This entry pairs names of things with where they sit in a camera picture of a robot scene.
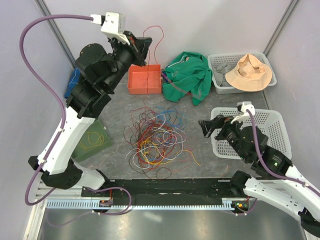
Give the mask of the orange plastic tray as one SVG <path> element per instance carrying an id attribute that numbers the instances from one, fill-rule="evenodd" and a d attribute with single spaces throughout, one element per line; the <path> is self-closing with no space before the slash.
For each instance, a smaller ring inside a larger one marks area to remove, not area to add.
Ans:
<path id="1" fill-rule="evenodd" d="M 128 71 L 128 92 L 131 95 L 162 93 L 161 65 L 131 65 Z"/>

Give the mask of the beige bucket hat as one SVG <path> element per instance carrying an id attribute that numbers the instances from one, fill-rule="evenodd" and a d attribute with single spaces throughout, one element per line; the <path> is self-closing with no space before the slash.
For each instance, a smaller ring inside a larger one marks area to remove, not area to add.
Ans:
<path id="1" fill-rule="evenodd" d="M 243 56 L 235 67 L 225 74 L 229 85 L 245 92 L 264 90 L 272 77 L 272 69 L 250 53 Z"/>

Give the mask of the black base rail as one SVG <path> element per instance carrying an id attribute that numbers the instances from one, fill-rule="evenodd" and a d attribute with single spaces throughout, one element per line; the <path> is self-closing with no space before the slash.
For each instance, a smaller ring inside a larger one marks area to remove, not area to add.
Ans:
<path id="1" fill-rule="evenodd" d="M 139 204 L 216 203 L 223 198 L 247 198 L 240 184 L 230 178 L 115 179 L 107 181 L 102 189 L 112 187 L 126 189 L 132 202 Z"/>

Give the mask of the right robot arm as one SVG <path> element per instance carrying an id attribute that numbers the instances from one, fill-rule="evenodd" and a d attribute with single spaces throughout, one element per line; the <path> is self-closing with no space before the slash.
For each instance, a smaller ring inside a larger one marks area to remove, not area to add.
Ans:
<path id="1" fill-rule="evenodd" d="M 242 161 L 260 177 L 280 185 L 285 193 L 262 183 L 243 171 L 237 171 L 229 184 L 235 197 L 243 194 L 272 205 L 296 219 L 302 228 L 320 236 L 320 190 L 305 178 L 292 161 L 267 144 L 250 111 L 241 116 L 217 115 L 199 120 L 203 136 L 208 138 L 219 129 L 217 141 L 227 141 Z"/>

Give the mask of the grey cloth in basket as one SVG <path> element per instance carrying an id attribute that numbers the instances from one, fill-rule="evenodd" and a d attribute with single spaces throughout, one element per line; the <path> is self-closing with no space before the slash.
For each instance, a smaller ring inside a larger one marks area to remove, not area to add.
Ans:
<path id="1" fill-rule="evenodd" d="M 215 81 L 219 87 L 230 87 L 231 85 L 226 80 L 226 73 L 232 70 L 232 67 L 228 63 L 221 63 L 217 67 L 212 67 Z"/>

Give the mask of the large white perforated basket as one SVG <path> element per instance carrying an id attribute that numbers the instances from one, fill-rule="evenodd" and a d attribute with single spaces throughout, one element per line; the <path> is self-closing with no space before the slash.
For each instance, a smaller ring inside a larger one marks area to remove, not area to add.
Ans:
<path id="1" fill-rule="evenodd" d="M 256 109 L 254 121 L 260 131 L 268 136 L 267 145 L 291 159 L 291 144 L 282 115 L 275 110 Z M 219 128 L 215 129 L 211 135 L 213 153 L 222 159 L 240 160 L 241 158 L 226 140 L 215 139 L 220 131 Z"/>

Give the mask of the green jacket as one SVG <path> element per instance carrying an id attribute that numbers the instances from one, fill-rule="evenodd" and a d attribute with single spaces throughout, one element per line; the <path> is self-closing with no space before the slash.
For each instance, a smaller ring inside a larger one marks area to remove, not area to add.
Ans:
<path id="1" fill-rule="evenodd" d="M 200 53 L 182 52 L 167 65 L 162 75 L 162 93 L 170 102 L 178 102 L 190 94 L 192 104 L 197 106 L 210 93 L 213 71 L 207 58 Z"/>

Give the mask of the green plastic tray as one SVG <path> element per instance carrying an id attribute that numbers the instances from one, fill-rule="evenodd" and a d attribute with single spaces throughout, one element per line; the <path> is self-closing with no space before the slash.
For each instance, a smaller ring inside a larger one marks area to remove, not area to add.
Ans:
<path id="1" fill-rule="evenodd" d="M 71 158 L 75 162 L 80 163 L 109 148 L 112 144 L 111 139 L 107 135 L 106 128 L 97 118 L 82 135 L 71 154 Z"/>

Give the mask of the blue plaid cloth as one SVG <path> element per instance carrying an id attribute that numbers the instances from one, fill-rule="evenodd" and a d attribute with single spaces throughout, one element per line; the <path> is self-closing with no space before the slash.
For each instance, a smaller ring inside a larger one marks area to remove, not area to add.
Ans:
<path id="1" fill-rule="evenodd" d="M 72 89 L 78 84 L 80 76 L 81 76 L 81 72 L 79 71 L 78 68 L 75 68 L 71 73 L 67 83 L 66 91 L 64 93 L 65 99 L 67 99 L 70 96 Z"/>

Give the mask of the small white perforated basket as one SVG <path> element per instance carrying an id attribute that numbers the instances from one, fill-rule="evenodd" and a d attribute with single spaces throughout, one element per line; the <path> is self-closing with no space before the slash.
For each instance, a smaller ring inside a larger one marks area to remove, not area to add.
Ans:
<path id="1" fill-rule="evenodd" d="M 217 94 L 245 93 L 245 91 L 234 88 L 228 84 L 225 79 L 225 74 L 232 70 L 238 61 L 246 54 L 246 52 L 219 53 L 211 54 L 207 57 L 208 66 L 213 72 L 212 83 Z"/>

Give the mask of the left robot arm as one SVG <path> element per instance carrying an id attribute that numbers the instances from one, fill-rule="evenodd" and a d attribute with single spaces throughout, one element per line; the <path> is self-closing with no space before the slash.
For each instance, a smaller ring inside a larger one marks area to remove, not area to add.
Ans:
<path id="1" fill-rule="evenodd" d="M 75 61 L 80 71 L 78 84 L 73 87 L 63 109 L 66 113 L 57 128 L 59 139 L 51 139 L 52 150 L 45 150 L 38 156 L 31 156 L 29 165 L 39 170 L 43 183 L 54 189 L 67 190 L 73 186 L 90 188 L 99 197 L 110 191 L 109 179 L 101 170 L 80 166 L 72 159 L 72 153 L 84 133 L 99 117 L 111 101 L 111 95 L 128 72 L 131 65 L 145 66 L 151 37 L 136 37 L 130 31 L 124 32 L 126 42 L 108 38 L 112 52 L 107 53 L 98 43 L 86 45 Z"/>

